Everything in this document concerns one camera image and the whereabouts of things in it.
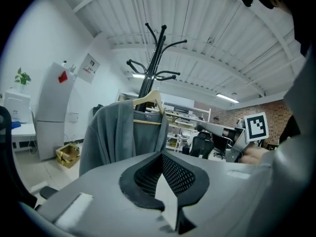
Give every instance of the cardboard box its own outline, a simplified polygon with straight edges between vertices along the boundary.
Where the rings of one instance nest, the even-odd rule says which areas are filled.
[[[56,150],[57,161],[67,167],[71,168],[79,159],[79,148],[75,144],[67,144]]]

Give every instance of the white ceiling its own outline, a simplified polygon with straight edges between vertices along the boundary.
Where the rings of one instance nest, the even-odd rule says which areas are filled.
[[[191,91],[183,97],[205,95],[203,102],[229,105],[216,93],[236,92],[235,98],[246,102],[288,90],[304,62],[291,16],[257,0],[251,8],[240,0],[66,1],[93,36],[106,34],[117,66],[128,78],[133,71],[126,61],[146,67],[154,50],[146,22],[157,37],[161,25],[167,25],[165,44],[187,39],[166,51],[158,68],[181,73],[162,83],[161,91],[169,94],[181,94],[180,87]],[[129,80],[140,89],[140,79]]]

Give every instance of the ceiling light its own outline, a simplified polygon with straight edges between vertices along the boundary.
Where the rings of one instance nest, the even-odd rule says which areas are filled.
[[[145,75],[133,74],[135,78],[144,79]]]
[[[224,96],[224,95],[222,95],[222,94],[217,94],[216,95],[217,97],[221,97],[221,98],[224,98],[224,99],[226,99],[226,100],[228,100],[228,101],[231,101],[231,102],[233,102],[233,103],[239,103],[237,100],[235,100],[235,99],[233,99],[233,98],[230,98],[230,97],[227,97],[227,96]]]

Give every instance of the gray jacket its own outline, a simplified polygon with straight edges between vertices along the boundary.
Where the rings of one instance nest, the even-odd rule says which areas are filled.
[[[134,123],[134,119],[161,125]],[[164,150],[168,126],[166,114],[137,112],[132,100],[102,107],[87,128],[79,175],[102,165]]]

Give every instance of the paper sign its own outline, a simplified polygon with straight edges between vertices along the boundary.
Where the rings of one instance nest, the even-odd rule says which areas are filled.
[[[258,113],[244,117],[246,125],[247,143],[269,137],[268,122],[265,113]]]

